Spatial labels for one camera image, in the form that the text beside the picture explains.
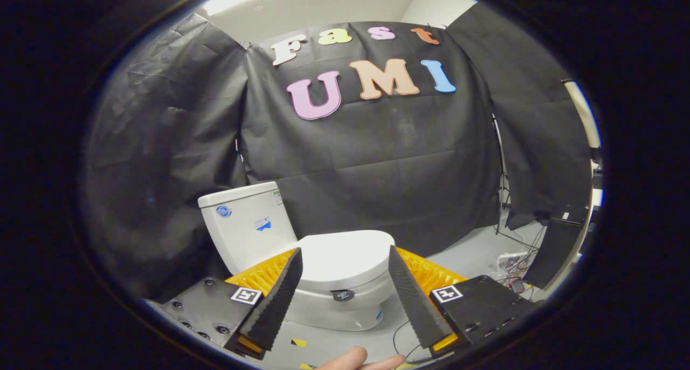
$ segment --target pink letter u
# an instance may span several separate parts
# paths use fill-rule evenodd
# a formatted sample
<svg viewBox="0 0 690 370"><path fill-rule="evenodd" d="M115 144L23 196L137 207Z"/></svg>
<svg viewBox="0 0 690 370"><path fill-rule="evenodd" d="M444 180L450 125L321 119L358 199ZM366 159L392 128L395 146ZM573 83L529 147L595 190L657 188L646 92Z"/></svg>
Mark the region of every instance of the pink letter u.
<svg viewBox="0 0 690 370"><path fill-rule="evenodd" d="M302 119L318 119L332 114L340 107L340 90L338 89L338 71L328 71L318 75L317 79L326 86L328 100L320 106L311 104L309 99L309 85L311 80L304 79L288 85L288 92L293 95L293 106L295 112Z"/></svg>

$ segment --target black fabric curtain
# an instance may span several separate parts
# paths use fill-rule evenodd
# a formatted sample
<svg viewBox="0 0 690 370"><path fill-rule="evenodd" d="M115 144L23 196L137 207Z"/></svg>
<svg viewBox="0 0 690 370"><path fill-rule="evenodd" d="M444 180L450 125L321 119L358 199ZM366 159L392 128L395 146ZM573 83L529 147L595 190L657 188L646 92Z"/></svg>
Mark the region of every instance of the black fabric curtain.
<svg viewBox="0 0 690 370"><path fill-rule="evenodd" d="M591 152L561 80L571 78L524 29L477 3L446 29L481 72L498 120L515 229L589 203Z"/></svg>
<svg viewBox="0 0 690 370"><path fill-rule="evenodd" d="M113 73L86 141L83 215L106 267L164 302L229 277L196 198L246 185L234 140L244 49L200 16Z"/></svg>
<svg viewBox="0 0 690 370"><path fill-rule="evenodd" d="M576 202L586 195L577 195L580 141L582 151L589 147L574 127L580 125L567 92L551 79L560 73L545 78L540 66L553 70L553 62L541 53L523 51L524 62L501 56L496 48L514 41L500 34L515 34L514 27L475 7L447 31L330 24L248 50L196 15L158 36L113 73L86 141L82 207L96 252L135 294L165 302L205 275L229 276L197 198L276 181L298 237L377 229L403 249L431 255L496 223L500 154L492 112L515 212ZM486 35L495 29L493 38L463 25L472 18L494 21L484 24ZM373 39L372 26L386 26L395 38ZM333 28L352 40L318 43L321 31ZM416 28L439 44L422 40ZM271 45L296 34L306 36L296 57L274 66ZM405 60L419 93L362 99L349 63L369 60L383 70L391 58ZM455 92L435 90L422 60L441 62ZM317 77L332 70L340 106L302 119L286 87L311 80L310 100L320 105L327 94ZM566 168L570 174L559 173Z"/></svg>

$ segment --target human hand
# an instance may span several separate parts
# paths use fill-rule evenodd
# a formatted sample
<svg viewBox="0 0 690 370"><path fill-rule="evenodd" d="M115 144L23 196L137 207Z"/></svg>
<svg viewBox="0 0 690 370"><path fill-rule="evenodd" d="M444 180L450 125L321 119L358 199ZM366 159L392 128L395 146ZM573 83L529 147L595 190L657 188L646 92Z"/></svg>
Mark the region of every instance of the human hand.
<svg viewBox="0 0 690 370"><path fill-rule="evenodd" d="M367 350L364 347L355 346L345 355L331 360L315 370L392 370L405 363L404 355L395 355L381 362L367 363Z"/></svg>

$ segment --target toilet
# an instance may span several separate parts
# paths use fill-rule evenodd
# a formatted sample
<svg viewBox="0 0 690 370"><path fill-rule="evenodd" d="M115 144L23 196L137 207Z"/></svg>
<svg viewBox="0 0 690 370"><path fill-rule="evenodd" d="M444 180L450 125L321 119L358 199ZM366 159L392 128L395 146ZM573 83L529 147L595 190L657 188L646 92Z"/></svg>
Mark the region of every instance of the toilet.
<svg viewBox="0 0 690 370"><path fill-rule="evenodd" d="M388 272L395 241L386 232L335 232L298 240L274 181L205 195L198 203L233 275L301 248L303 271L286 321L364 331L383 319L381 303L395 290Z"/></svg>

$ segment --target yellow tape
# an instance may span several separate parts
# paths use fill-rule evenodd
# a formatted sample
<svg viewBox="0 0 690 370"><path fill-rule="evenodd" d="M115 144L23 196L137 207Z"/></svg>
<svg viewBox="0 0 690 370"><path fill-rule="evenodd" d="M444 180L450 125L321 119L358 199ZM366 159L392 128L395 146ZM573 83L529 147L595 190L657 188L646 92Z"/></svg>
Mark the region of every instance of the yellow tape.
<svg viewBox="0 0 690 370"><path fill-rule="evenodd" d="M243 346L245 346L246 348L249 348L249 350L252 350L252 351L254 351L254 352L256 352L256 353L261 354L261 352L263 351L261 347L257 346L253 341L249 340L249 339L248 339L246 336L244 336L244 335L240 335L240 336L237 338L237 341L238 341L239 343L241 343Z"/></svg>
<svg viewBox="0 0 690 370"><path fill-rule="evenodd" d="M435 345L431 347L433 352L438 352L442 351L444 348L448 348L452 345L455 345L455 343L458 341L458 336L455 333L451 333L451 335L446 336L446 338L441 339L441 341L437 342Z"/></svg>
<svg viewBox="0 0 690 370"><path fill-rule="evenodd" d="M293 339L291 341L291 344L295 345L295 346L305 347L306 346L306 340Z"/></svg>
<svg viewBox="0 0 690 370"><path fill-rule="evenodd" d="M413 365L412 363L403 363L402 365L396 367L395 370L403 370L404 368L419 367L419 366L421 366L421 364Z"/></svg>

